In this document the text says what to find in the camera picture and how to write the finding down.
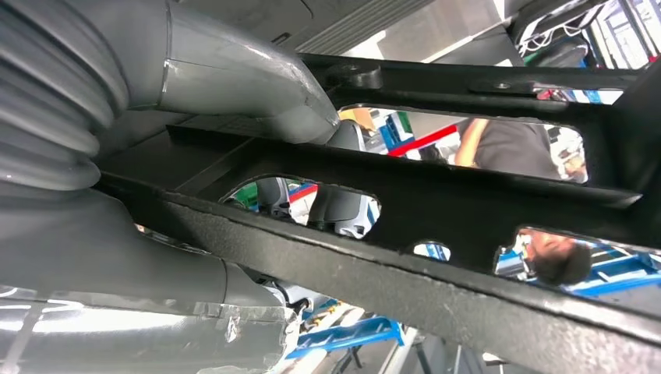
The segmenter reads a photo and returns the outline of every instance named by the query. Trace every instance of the person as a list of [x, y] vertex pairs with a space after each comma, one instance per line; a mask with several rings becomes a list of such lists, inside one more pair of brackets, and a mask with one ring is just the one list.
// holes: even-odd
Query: person
[[[477, 118], [458, 128], [455, 165], [561, 180], [543, 125]], [[524, 260], [543, 283], [576, 284], [588, 276], [592, 257], [586, 245], [539, 230], [523, 233], [530, 236]]]
[[560, 179], [543, 125], [477, 118], [458, 128], [461, 145], [455, 165]]
[[577, 284], [589, 275], [592, 253], [586, 244], [571, 237], [530, 228], [520, 230], [519, 234], [530, 237], [523, 259], [543, 283], [552, 286]]

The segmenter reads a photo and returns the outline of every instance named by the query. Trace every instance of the man's arm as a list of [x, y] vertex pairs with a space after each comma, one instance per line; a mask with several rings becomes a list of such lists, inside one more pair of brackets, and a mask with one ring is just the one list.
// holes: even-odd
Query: man's arm
[[489, 124], [489, 120], [482, 118], [474, 119], [473, 122], [471, 122], [466, 129], [466, 132], [464, 132], [464, 135], [461, 137], [459, 151], [454, 155], [455, 165], [473, 166], [475, 163], [475, 152], [477, 152], [479, 140], [482, 137], [482, 132], [484, 132], [487, 124]]

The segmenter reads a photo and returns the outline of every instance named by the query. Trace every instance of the red bar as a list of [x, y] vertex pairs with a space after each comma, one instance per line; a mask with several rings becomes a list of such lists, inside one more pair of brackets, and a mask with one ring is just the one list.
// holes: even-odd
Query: red bar
[[289, 196], [289, 202], [294, 203], [296, 200], [302, 199], [308, 196], [309, 194], [316, 192], [318, 189], [319, 187], [317, 185], [310, 185], [308, 187], [305, 187], [304, 189], [301, 189], [300, 191], [291, 194]]
[[457, 131], [458, 130], [456, 125], [450, 125], [448, 127], [444, 127], [436, 132], [432, 132], [428, 136], [414, 140], [410, 143], [400, 146], [399, 148], [395, 148], [394, 150], [388, 152], [388, 156], [402, 157], [410, 150], [417, 150], [418, 148], [427, 146]]

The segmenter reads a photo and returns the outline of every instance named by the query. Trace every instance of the black t-shirt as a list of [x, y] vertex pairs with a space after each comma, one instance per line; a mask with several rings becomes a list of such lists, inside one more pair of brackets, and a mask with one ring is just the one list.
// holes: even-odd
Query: black t-shirt
[[[458, 125], [462, 137], [470, 122]], [[486, 170], [560, 179], [551, 160], [548, 132], [539, 124], [489, 121], [480, 138], [475, 163]]]

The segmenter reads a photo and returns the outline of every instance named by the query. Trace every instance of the black metal bracket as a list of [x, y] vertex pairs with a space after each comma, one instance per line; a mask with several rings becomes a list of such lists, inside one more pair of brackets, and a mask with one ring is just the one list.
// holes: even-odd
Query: black metal bracket
[[[509, 362], [542, 372], [585, 374], [659, 367], [657, 317], [488, 274], [497, 247], [511, 243], [526, 224], [661, 247], [654, 234], [658, 226], [649, 223], [658, 217], [658, 205], [652, 206], [658, 197], [647, 189], [661, 179], [650, 178], [640, 190], [623, 190], [620, 165], [627, 155], [613, 151], [625, 133], [616, 122], [632, 119], [627, 113], [633, 104], [544, 102], [521, 92], [471, 88], [475, 82], [512, 83], [517, 90], [625, 88], [638, 73], [303, 57], [339, 108], [374, 104], [575, 125], [585, 138], [596, 182], [580, 186], [175, 126], [101, 163], [98, 188], [124, 202], [136, 222], [156, 231]], [[362, 63], [359, 69], [330, 69]], [[327, 76], [347, 71], [362, 77]], [[646, 73], [652, 79], [655, 74]], [[637, 90], [651, 89], [636, 83], [625, 94], [626, 101], [648, 113], [637, 117], [644, 123], [627, 129], [636, 134], [628, 138], [630, 146], [640, 136], [659, 139], [650, 124], [656, 118], [653, 103], [631, 99]], [[656, 165], [652, 168], [655, 175]], [[359, 242], [218, 203], [242, 184], [272, 175], [367, 193], [381, 202], [381, 218]], [[641, 191], [646, 192], [642, 198]], [[449, 264], [411, 254], [416, 242], [430, 239], [452, 250]]]

